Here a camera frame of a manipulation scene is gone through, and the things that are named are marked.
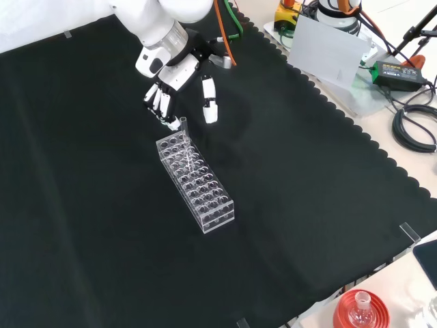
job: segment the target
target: test tube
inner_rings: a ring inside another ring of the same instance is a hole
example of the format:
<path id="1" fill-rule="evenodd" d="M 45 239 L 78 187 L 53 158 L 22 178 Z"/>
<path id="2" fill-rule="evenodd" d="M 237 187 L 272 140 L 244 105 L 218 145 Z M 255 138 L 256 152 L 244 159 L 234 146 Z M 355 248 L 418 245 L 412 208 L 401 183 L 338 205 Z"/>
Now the test tube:
<path id="1" fill-rule="evenodd" d="M 193 171 L 193 163 L 190 160 L 190 154 L 188 153 L 188 147 L 191 145 L 190 135 L 188 134 L 188 124 L 186 123 L 186 117 L 182 116 L 180 118 L 180 128 L 182 130 L 182 137 L 184 138 L 184 148 L 185 148 L 185 156 L 186 161 L 188 163 L 188 168 L 190 171 Z"/>
<path id="2" fill-rule="evenodd" d="M 182 116 L 180 118 L 180 126 L 182 129 L 182 136 L 184 137 L 184 143 L 189 144 L 190 143 L 190 135 L 188 134 L 188 124 L 186 123 L 185 116 Z"/>

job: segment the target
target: test tube rack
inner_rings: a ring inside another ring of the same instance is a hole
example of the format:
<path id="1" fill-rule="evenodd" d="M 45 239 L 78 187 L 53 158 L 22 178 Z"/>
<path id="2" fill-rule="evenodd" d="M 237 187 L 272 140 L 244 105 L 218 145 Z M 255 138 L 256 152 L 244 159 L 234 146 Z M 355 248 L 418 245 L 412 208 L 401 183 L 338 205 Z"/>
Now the test tube rack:
<path id="1" fill-rule="evenodd" d="M 159 157 L 203 233 L 234 219 L 234 201 L 184 131 L 156 142 Z"/>

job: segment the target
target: white table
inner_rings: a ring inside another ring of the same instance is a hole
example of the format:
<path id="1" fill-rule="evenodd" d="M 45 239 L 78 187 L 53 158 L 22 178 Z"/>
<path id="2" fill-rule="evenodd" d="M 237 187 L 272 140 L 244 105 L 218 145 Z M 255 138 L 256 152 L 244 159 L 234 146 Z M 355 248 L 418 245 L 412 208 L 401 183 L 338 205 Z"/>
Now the white table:
<path id="1" fill-rule="evenodd" d="M 279 2 L 279 0 L 236 1 L 241 12 L 249 17 L 260 31 L 263 31 L 264 24 L 273 20 L 274 11 Z M 384 0 L 383 3 L 379 0 L 363 0 L 363 3 L 366 13 L 376 21 L 386 37 L 395 45 L 400 43 L 405 31 L 411 25 L 417 24 L 428 13 L 429 9 L 435 5 L 433 0 L 414 0 L 414 3 L 413 0 Z M 401 12 L 408 12 L 411 19 L 404 19 L 404 16 L 400 14 Z M 436 22 L 433 20 L 429 29 L 432 29 L 435 24 Z M 405 54 L 411 54 L 416 46 L 417 42 L 411 42 L 404 51 Z M 434 41 L 428 44 L 422 52 L 427 57 L 423 75 L 428 79 L 434 78 L 437 74 L 437 59 L 432 59 L 436 51 L 437 42 Z M 345 113 L 346 117 L 352 118 L 354 123 L 363 129 L 364 133 L 368 133 L 372 140 L 377 141 L 380 148 L 385 150 L 389 157 L 396 160 L 398 166 L 403 167 L 409 176 L 419 181 L 421 187 L 426 188 L 432 197 L 437 198 L 437 156 L 411 152 L 402 148 L 393 139 L 391 122 L 394 114 L 389 106 L 367 117 L 354 117 L 351 111 L 334 99 L 319 81 L 312 77 L 309 78 L 329 101 L 335 103 L 337 108 Z M 431 105 L 437 107 L 437 101 L 434 101 Z M 415 118 L 415 120 L 425 125 L 434 135 L 437 135 L 437 124 L 434 121 L 428 118 Z M 407 124 L 406 128 L 413 137 L 418 137 L 422 142 L 430 142 L 421 131 Z M 428 239 L 437 239 L 437 232 L 423 238 L 423 241 Z M 365 280 L 357 288 L 374 292 L 386 303 L 391 315 L 391 327 L 396 328 L 413 327 L 408 324 L 408 320 L 414 318 L 414 315 L 429 301 L 434 293 L 434 288 L 412 253 L 405 255 Z M 337 302 L 338 299 L 335 299 L 322 309 L 316 310 L 306 318 L 302 318 L 300 325 L 303 328 L 332 327 L 332 318 Z"/>
<path id="2" fill-rule="evenodd" d="M 274 18 L 274 11 L 277 8 L 279 0 L 236 0 L 241 12 L 251 19 L 251 22 L 260 30 L 264 30 L 264 24 L 270 22 Z M 379 0 L 363 0 L 363 8 L 366 13 L 377 22 L 386 37 L 392 43 L 397 45 L 401 41 L 401 37 L 411 27 L 412 24 L 417 24 L 419 20 L 428 13 L 429 9 L 435 5 L 434 0 L 387 0 L 387 3 L 381 3 Z M 403 3 L 400 6 L 393 7 L 396 3 Z M 411 20 L 405 20 L 404 16 L 400 15 L 397 18 L 388 19 L 390 11 L 401 12 L 404 10 L 412 15 Z M 417 42 L 411 42 L 409 49 L 414 49 Z M 427 55 L 423 74 L 428 79 L 435 77 L 437 74 L 437 59 L 432 58 L 432 51 L 437 51 L 437 40 L 431 41 L 424 51 L 431 52 Z M 363 132 L 368 133 L 371 139 L 380 144 L 380 148 L 388 153 L 388 156 L 397 162 L 397 165 L 403 167 L 408 175 L 419 181 L 419 185 L 426 188 L 432 197 L 437 198 L 437 156 L 433 154 L 418 154 L 402 148 L 391 135 L 391 122 L 393 121 L 393 112 L 390 109 L 383 109 L 371 116 L 354 117 L 350 110 L 334 99 L 328 90 L 317 80 L 309 77 L 319 88 L 329 101 L 335 103 L 338 109 L 344 111 L 346 117 L 352 118 L 356 125 L 359 125 Z M 437 101 L 431 105 L 437 107 Z M 428 118 L 419 118 L 417 122 L 422 123 L 428 129 L 437 135 L 437 124 Z M 406 123 L 406 128 L 413 135 L 419 137 L 422 142 L 430 142 L 429 137 L 426 137 L 422 131 L 419 131 L 415 126 L 411 127 Z"/>
<path id="3" fill-rule="evenodd" d="M 437 239 L 437 231 L 422 239 L 421 243 Z M 364 289 L 378 295 L 389 309 L 390 327 L 420 327 L 421 308 L 436 294 L 434 287 L 412 252 L 388 265 L 353 289 Z M 321 310 L 304 318 L 302 328 L 331 328 L 339 298 Z"/>

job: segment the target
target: power adapter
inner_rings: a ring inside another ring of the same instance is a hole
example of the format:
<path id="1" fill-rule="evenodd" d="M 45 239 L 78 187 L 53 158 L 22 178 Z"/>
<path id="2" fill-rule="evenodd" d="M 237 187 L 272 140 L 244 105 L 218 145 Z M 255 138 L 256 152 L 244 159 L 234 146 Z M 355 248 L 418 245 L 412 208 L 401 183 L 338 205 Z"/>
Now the power adapter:
<path id="1" fill-rule="evenodd" d="M 377 61 L 370 70 L 373 84 L 392 91 L 417 91 L 426 80 L 418 68 Z"/>

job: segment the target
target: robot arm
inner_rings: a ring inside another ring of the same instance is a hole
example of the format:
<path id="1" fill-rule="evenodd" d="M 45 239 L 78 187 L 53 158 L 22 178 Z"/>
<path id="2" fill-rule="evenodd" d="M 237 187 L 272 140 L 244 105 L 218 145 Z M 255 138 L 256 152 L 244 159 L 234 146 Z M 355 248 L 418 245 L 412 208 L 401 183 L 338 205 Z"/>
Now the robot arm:
<path id="1" fill-rule="evenodd" d="M 144 46 L 137 70 L 154 77 L 184 50 L 188 41 L 182 23 L 203 19 L 213 0 L 109 0 L 119 20 Z"/>
<path id="2" fill-rule="evenodd" d="M 188 34 L 179 22 L 200 21 L 214 0 L 108 1 L 122 24 L 143 45 L 135 67 L 149 78 L 158 76 L 158 81 L 145 95 L 144 103 L 161 123 L 177 130 L 180 122 L 173 114 L 173 96 L 199 69 L 199 63 L 215 54 L 194 31 L 189 32 L 191 41 L 188 42 Z M 207 123 L 213 123 L 217 121 L 218 107 L 212 77 L 204 77 L 202 85 L 203 115 Z"/>

